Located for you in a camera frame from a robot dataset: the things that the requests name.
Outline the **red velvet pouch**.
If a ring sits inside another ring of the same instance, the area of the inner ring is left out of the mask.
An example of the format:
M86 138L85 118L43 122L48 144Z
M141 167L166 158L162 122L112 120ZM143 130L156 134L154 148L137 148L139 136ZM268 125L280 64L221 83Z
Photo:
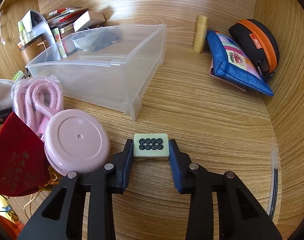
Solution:
M0 194L36 193L50 181L48 167L41 139L11 113L0 129Z

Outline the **pink round jar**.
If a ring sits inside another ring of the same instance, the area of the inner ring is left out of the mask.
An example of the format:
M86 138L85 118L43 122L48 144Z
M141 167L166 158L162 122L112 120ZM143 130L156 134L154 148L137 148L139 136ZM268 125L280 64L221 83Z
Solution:
M66 109L49 120L44 150L50 165L60 175L88 174L105 165L110 139L95 117L81 110Z

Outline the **white mahjong tile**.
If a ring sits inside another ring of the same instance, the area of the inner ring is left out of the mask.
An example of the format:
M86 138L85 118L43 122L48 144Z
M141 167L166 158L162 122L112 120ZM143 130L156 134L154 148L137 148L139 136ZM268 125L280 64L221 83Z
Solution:
M167 133L135 134L133 157L136 161L167 161L169 159Z

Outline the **white drawstring bag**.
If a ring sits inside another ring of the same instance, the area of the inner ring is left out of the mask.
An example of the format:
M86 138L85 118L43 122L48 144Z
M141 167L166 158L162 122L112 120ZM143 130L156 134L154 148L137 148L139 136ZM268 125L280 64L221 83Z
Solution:
M0 110L12 107L11 89L13 80L0 79Z

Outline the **clear pen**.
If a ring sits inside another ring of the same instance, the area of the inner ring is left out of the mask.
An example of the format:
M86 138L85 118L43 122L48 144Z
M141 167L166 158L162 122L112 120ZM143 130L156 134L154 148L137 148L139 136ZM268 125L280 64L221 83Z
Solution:
M276 203L277 203L277 194L279 187L279 149L277 146L277 141L275 137L271 137L271 182L270 182L270 195L269 202L267 207L267 214L271 220L274 218Z

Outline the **green orange tube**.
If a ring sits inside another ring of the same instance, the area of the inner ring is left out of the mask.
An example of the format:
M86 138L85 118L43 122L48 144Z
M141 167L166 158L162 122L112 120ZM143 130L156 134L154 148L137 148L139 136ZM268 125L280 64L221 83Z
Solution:
M24 78L24 72L22 70L19 70L16 72L16 74L13 76L13 81L18 81Z

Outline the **blue patchwork pouch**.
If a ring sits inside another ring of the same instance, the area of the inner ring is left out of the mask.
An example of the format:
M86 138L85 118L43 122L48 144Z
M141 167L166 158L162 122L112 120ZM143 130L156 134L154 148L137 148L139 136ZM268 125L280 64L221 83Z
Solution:
M232 38L209 30L206 40L212 54L210 76L245 91L247 88L273 96L274 93L259 74L245 52Z

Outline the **clear plastic storage bin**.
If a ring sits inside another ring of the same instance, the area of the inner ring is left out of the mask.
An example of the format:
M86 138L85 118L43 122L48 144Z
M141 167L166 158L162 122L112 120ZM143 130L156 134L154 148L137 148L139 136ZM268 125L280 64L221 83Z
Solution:
M116 25L89 51L77 49L70 34L61 41L67 57L45 51L26 65L33 77L55 76L69 98L129 115L135 120L143 95L166 55L167 26Z

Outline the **fruit pattern box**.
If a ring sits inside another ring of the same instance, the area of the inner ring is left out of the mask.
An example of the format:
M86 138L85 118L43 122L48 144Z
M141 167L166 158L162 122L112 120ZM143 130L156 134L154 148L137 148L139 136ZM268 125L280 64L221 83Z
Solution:
M56 45L57 45L57 48L58 48L60 57L61 57L62 59L66 58L67 55L66 55L66 52L65 52L65 50L64 50L63 43L62 43L62 41L61 41L61 36L60 36L60 31L59 31L59 29L58 29L58 28L52 29L52 33L53 33L54 39L55 39L55 41L56 41Z

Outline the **brown ceramic mug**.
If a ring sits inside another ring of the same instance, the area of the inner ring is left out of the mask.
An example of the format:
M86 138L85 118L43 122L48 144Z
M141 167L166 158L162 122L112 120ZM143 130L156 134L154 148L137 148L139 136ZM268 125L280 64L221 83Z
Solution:
M48 48L48 42L43 38L43 35L38 35L30 42L22 46L19 50L23 57L25 64L31 62L40 53Z

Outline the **black orange zip case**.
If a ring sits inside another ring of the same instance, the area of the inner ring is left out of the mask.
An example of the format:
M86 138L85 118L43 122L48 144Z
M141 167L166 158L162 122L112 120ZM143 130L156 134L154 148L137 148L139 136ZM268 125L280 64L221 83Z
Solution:
M279 46L272 32L254 19L242 19L232 25L228 32L257 67L263 80L271 79L280 60Z

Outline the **yellow tube bottle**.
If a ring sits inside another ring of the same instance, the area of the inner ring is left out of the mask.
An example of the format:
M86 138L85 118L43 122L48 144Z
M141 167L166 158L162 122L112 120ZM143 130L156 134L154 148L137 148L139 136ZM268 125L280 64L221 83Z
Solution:
M193 46L193 49L196 53L202 54L204 51L207 27L208 18L206 16L199 15L196 23L196 33Z

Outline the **green lotion bottle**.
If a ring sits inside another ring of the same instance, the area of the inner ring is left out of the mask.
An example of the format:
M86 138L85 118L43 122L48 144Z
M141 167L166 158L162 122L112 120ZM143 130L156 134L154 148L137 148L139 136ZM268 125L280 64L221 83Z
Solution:
M28 44L28 42L29 42L28 35L27 35L26 29L25 29L22 21L18 22L18 30L19 30L19 37L20 37L21 44L23 46Z

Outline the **white cardboard box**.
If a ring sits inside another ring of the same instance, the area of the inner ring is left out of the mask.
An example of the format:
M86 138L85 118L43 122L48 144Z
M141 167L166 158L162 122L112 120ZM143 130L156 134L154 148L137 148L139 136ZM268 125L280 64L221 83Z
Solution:
M102 12L88 10L73 23L73 28L74 31L77 32L85 28L90 28L91 26L100 25L105 21L106 19Z

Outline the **stack of books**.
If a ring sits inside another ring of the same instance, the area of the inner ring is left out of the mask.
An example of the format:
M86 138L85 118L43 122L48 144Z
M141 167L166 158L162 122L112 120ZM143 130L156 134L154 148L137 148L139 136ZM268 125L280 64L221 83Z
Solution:
M87 11L87 8L68 7L49 12L46 16L47 23L53 33L55 41L75 32L73 24Z

